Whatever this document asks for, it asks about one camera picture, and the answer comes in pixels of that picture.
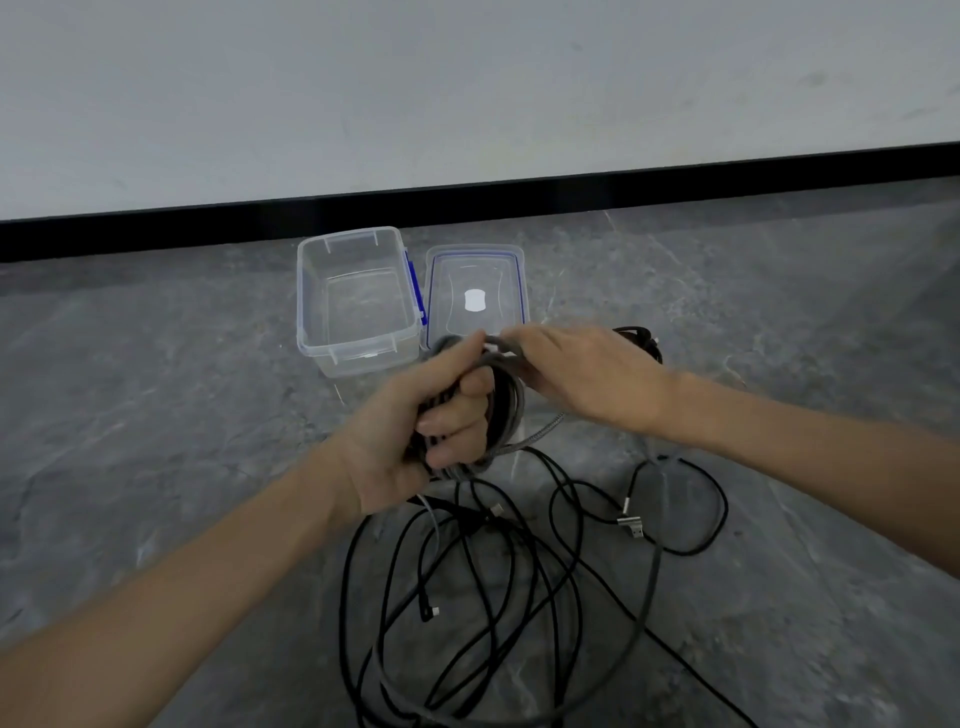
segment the forearm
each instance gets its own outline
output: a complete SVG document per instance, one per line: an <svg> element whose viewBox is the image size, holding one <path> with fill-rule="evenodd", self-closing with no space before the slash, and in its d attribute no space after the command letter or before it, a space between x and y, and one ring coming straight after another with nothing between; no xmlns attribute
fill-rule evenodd
<svg viewBox="0 0 960 728"><path fill-rule="evenodd" d="M781 480L960 576L960 445L682 375L664 434Z"/></svg>
<svg viewBox="0 0 960 728"><path fill-rule="evenodd" d="M0 657L0 724L146 725L342 518L337 489L308 495L298 476L291 471L156 566Z"/></svg>

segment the person's right arm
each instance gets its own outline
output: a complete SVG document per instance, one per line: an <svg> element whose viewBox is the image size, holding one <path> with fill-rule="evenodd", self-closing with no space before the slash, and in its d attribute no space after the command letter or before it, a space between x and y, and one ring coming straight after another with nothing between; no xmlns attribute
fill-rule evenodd
<svg viewBox="0 0 960 728"><path fill-rule="evenodd" d="M532 365L527 383L560 406L770 475L960 577L960 444L673 372L604 328L502 335Z"/></svg>

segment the metal connector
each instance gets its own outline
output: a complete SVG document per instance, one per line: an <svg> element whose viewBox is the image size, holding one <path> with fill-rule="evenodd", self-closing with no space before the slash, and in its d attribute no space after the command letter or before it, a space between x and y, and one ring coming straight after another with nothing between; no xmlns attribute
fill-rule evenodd
<svg viewBox="0 0 960 728"><path fill-rule="evenodd" d="M630 535L635 539L643 538L643 520L640 516L623 516L618 518L616 523L629 530Z"/></svg>

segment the gray floor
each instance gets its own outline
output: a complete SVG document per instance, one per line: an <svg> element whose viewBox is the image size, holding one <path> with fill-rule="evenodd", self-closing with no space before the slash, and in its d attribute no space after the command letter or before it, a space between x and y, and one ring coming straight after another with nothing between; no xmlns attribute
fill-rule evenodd
<svg viewBox="0 0 960 728"><path fill-rule="evenodd" d="M960 429L960 180L908 182L404 231L428 247L524 248L533 318L640 324L667 361L813 407ZM347 414L294 343L297 241L0 267L0 639L11 643L196 534L282 472ZM535 408L531 419L548 416ZM543 441L613 493L628 437L586 423ZM724 484L727 530L667 558L652 625L760 725L924 725L960 715L960 584L782 484L691 455ZM546 530L547 478L524 460L492 479ZM676 542L712 501L677 486ZM362 547L354 659L379 608L389 544ZM637 605L650 548L588 533L591 560ZM336 599L344 544L292 573L204 664L162 726L347 725ZM502 572L502 554L482 554ZM432 595L455 616L411 620L392 643L412 687L478 615L451 568ZM586 579L574 691L628 623ZM478 715L547 706L545 628ZM650 643L569 725L735 725Z"/></svg>

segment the person's right hand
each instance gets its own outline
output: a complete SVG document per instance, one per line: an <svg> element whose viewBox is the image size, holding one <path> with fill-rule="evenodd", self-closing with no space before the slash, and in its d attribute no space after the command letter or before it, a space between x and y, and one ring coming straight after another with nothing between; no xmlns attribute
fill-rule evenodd
<svg viewBox="0 0 960 728"><path fill-rule="evenodd" d="M500 333L519 344L527 386L581 417L662 436L674 406L676 373L609 328L537 324Z"/></svg>

